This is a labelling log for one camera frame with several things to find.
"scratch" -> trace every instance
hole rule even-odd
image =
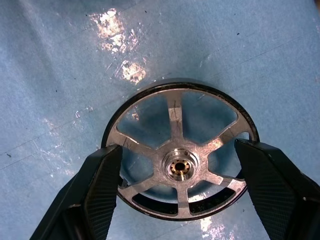
[[[294,41],[294,40],[297,40],[297,39],[299,39],[299,38],[301,38],[301,37],[303,37],[303,36],[305,36],[305,35],[300,35],[300,36],[297,36],[297,37],[295,37],[295,38],[292,38],[291,40],[288,40],[288,41],[286,41],[285,43],[282,43],[282,44],[280,44],[280,45],[278,45],[278,46],[275,46],[275,47],[273,47],[273,48],[271,48],[271,49],[269,49],[269,50],[267,50],[267,51],[265,51],[265,52],[262,52],[262,53],[260,53],[260,54],[258,54],[258,55],[256,55],[256,56],[253,56],[253,57],[251,57],[251,58],[249,58],[249,59],[247,59],[247,60],[245,60],[245,61],[242,61],[242,62],[240,62],[240,63],[238,63],[238,64],[236,64],[236,65],[233,65],[233,66],[231,66],[231,67],[229,67],[229,68],[226,68],[225,70],[222,70],[222,71],[220,71],[220,72],[212,75],[211,78],[212,78],[212,77],[215,77],[215,76],[218,76],[218,75],[220,75],[220,74],[222,74],[222,73],[225,73],[225,72],[227,72],[227,71],[229,71],[229,70],[231,70],[231,69],[233,69],[233,68],[235,68],[235,67],[237,67],[237,66],[239,66],[239,65],[241,65],[241,64],[244,64],[244,63],[246,63],[246,62],[248,62],[248,61],[250,61],[250,60],[252,60],[252,59],[255,59],[255,58],[259,57],[259,56],[262,56],[262,55],[264,55],[264,54],[266,54],[266,53],[268,53],[268,52],[270,52],[270,51],[272,51],[272,50],[275,50],[275,49],[277,49],[277,48],[280,48],[281,46],[286,45],[286,44],[288,44],[288,43],[290,43],[290,42],[292,42],[292,41]]]
[[[112,64],[114,64],[114,62],[115,62],[115,60],[113,60],[113,62],[109,64],[109,66],[106,68],[106,70],[105,70],[105,72],[104,72],[105,74],[108,72],[108,70],[109,70],[109,68],[112,66]]]
[[[253,32],[253,33],[251,33],[251,34],[249,34],[249,35],[244,36],[244,38],[241,38],[241,39],[239,39],[239,40],[237,40],[237,41],[233,41],[233,42],[231,42],[231,43],[229,43],[229,44],[227,44],[227,45],[224,45],[224,46],[222,46],[222,47],[218,47],[217,50],[213,51],[212,53],[210,53],[209,55],[207,55],[207,56],[204,57],[204,59],[199,63],[199,67],[201,68],[202,65],[203,65],[203,63],[211,58],[212,54],[215,54],[215,55],[216,55],[217,52],[220,52],[221,50],[223,50],[223,49],[225,49],[225,48],[227,48],[227,47],[229,47],[229,46],[231,46],[231,45],[233,45],[233,44],[236,44],[236,43],[238,43],[238,42],[240,42],[240,41],[243,41],[243,40],[245,40],[246,38],[248,38],[248,37],[250,37],[250,36],[252,36],[252,35],[254,35],[254,34],[256,34],[256,31]]]
[[[120,71],[120,69],[122,68],[122,66],[126,63],[126,61],[122,61],[118,66],[117,68],[115,69],[114,71],[114,76],[116,77]]]
[[[128,168],[128,170],[132,169],[132,167],[135,165],[136,160],[134,160],[134,162],[131,164],[131,166]]]
[[[205,95],[202,94],[200,97],[197,98],[197,101],[201,100]]]
[[[10,163],[9,165],[6,165],[6,166],[0,168],[0,170],[5,169],[5,168],[7,168],[7,167],[9,167],[9,166],[11,166],[11,165],[13,165],[13,164],[16,164],[16,163],[18,163],[18,162],[20,162],[20,161],[22,161],[22,160],[24,160],[24,159],[32,156],[33,154],[30,154],[29,156],[26,156],[26,157],[24,157],[24,158],[22,158],[22,159],[20,159],[20,160],[18,160],[18,161],[15,161],[15,162],[13,162],[13,163]]]
[[[124,142],[123,142],[123,146],[126,145],[127,140],[128,140],[128,138],[126,137],[125,140],[124,140]]]
[[[85,27],[84,29],[82,29],[82,30],[80,30],[80,31],[77,31],[76,33],[74,33],[74,34],[72,34],[72,35],[70,35],[70,36],[68,36],[68,37],[60,40],[60,41],[57,43],[57,45],[58,45],[58,46],[61,45],[63,42],[65,42],[65,41],[67,41],[67,40],[69,40],[69,39],[72,39],[72,38],[74,38],[75,36],[77,36],[77,35],[85,32],[85,31],[89,30],[89,29],[92,28],[93,26],[94,26],[93,23],[89,24],[88,27]]]
[[[176,100],[174,100],[174,104],[173,104],[173,111],[174,111],[175,119],[177,119],[177,113],[176,113]]]
[[[117,36],[117,35],[119,35],[119,34],[123,34],[123,33],[124,33],[124,30],[118,31],[118,32],[116,32],[115,34],[113,34],[113,35],[111,35],[111,36],[108,36],[108,37],[106,37],[106,38],[98,41],[97,43],[98,43],[98,44],[103,43],[103,42],[105,42],[105,41],[107,41],[107,40],[109,40],[109,39],[112,39],[113,37],[115,37],[115,36]]]
[[[101,107],[105,107],[105,106],[109,105],[110,103],[113,103],[113,102],[116,102],[116,101],[117,101],[117,98],[113,98],[113,99],[111,99],[111,100],[106,101]],[[69,123],[75,124],[76,121],[74,121],[73,119],[70,120],[70,121],[66,121],[65,123],[63,123],[63,124],[61,124],[61,125],[59,125],[59,126],[54,126],[54,128],[51,129],[51,131],[52,131],[52,130],[55,130],[55,129],[58,129],[58,128],[61,128],[61,127],[65,126],[65,125],[67,125],[67,124],[69,124]],[[29,142],[33,142],[34,145],[36,146],[37,150],[40,151],[39,147],[37,146],[37,144],[36,144],[36,142],[35,142],[35,139],[40,138],[40,137],[44,136],[45,134],[47,134],[47,133],[49,133],[49,132],[50,132],[50,131],[46,131],[46,132],[44,132],[44,133],[42,133],[42,134],[39,134],[38,136],[35,136],[34,138],[32,138],[32,139],[30,139],[30,140],[28,140],[28,141],[25,141],[25,142],[22,143],[22,144],[16,145],[15,147],[10,148],[10,149],[8,149],[8,150],[0,153],[0,156],[3,155],[3,154],[5,154],[6,152],[12,152],[13,150],[15,150],[15,149],[17,149],[17,148],[19,148],[19,147],[21,147],[21,146],[23,146],[23,145],[25,145],[25,144],[27,144],[27,143],[29,143]]]
[[[138,46],[138,44],[139,44],[139,41],[136,41],[136,42],[132,45],[132,47],[130,47],[130,51],[133,50],[136,46]]]

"textured grip pad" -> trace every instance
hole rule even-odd
[[[85,198],[88,225],[95,240],[107,238],[116,207],[121,151],[118,147],[102,160]]]
[[[237,139],[234,146],[252,203],[270,239],[307,239],[319,206],[319,186],[278,148],[244,139]]]

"wheel rim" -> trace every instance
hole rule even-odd
[[[241,172],[236,177],[211,172],[208,168],[208,155],[243,132],[249,133],[251,140],[259,141],[252,119],[234,99],[215,88],[197,82],[182,81],[186,79],[169,79],[130,98],[111,118],[101,144],[101,147],[118,144],[152,160],[153,174],[132,185],[121,179],[118,195],[144,214],[172,221],[195,220],[216,214],[241,197],[247,189]],[[199,92],[222,101],[236,113],[237,119],[205,144],[197,145],[184,139],[181,99],[185,92]],[[171,138],[153,149],[120,132],[117,124],[131,108],[156,95],[162,95],[167,100]],[[188,189],[202,180],[225,188],[206,199],[189,202]],[[159,184],[176,189],[177,203],[161,202],[141,194]]]

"blue surface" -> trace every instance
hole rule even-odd
[[[263,142],[320,183],[313,0],[3,0],[0,73],[0,239],[28,239],[115,110],[162,78],[231,95]],[[157,220],[118,201],[108,239],[177,236],[268,239],[248,194],[193,222]]]

